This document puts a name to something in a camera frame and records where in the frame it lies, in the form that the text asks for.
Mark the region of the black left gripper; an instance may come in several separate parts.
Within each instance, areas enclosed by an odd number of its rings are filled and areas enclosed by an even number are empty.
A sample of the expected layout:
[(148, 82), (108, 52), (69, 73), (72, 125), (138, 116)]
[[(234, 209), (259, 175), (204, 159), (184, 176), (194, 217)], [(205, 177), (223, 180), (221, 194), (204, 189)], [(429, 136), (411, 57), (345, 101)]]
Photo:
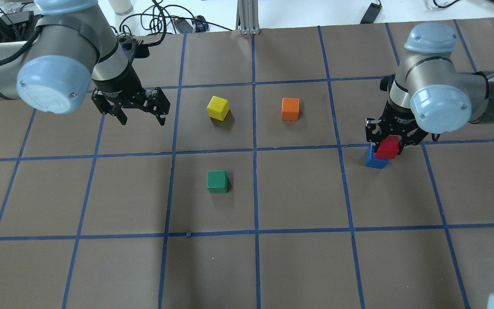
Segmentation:
[(91, 100), (100, 114), (109, 114), (125, 126), (128, 118), (122, 110), (139, 109), (153, 114), (159, 125), (165, 125), (170, 111), (170, 101), (160, 87), (150, 90), (143, 88), (131, 64), (128, 64), (115, 78), (104, 81), (94, 80), (94, 84), (96, 88)]

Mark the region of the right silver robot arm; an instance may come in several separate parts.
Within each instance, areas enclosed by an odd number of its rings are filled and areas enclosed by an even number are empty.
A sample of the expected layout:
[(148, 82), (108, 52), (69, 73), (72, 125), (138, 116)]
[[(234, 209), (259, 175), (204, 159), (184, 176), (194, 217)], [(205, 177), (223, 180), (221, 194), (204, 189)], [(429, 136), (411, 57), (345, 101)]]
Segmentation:
[(467, 124), (494, 124), (494, 72), (458, 73), (451, 60), (457, 40), (442, 23), (410, 31), (396, 73), (380, 81), (388, 96), (382, 115), (365, 120), (369, 157), (392, 160), (429, 134), (437, 139)]

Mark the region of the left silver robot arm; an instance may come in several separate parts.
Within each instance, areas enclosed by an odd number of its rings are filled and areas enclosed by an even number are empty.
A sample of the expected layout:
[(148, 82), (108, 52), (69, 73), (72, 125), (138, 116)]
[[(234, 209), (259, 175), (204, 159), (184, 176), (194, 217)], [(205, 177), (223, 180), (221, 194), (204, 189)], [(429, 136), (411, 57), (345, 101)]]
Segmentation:
[(161, 88), (143, 88), (132, 66), (149, 47), (116, 36), (96, 0), (36, 0), (41, 19), (26, 41), (0, 42), (0, 100), (23, 100), (42, 112), (77, 111), (91, 85), (101, 114), (122, 125), (124, 109), (153, 114), (165, 125), (170, 101)]

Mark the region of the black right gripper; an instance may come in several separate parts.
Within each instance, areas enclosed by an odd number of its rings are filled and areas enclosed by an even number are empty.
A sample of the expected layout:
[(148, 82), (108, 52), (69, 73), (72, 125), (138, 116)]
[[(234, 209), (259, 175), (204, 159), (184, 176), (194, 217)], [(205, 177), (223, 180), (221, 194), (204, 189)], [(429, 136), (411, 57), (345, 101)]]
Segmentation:
[(397, 152), (400, 156), (405, 148), (418, 146), (429, 133), (419, 127), (411, 109), (387, 101), (378, 119), (365, 120), (365, 138), (376, 146), (390, 135), (400, 137)]

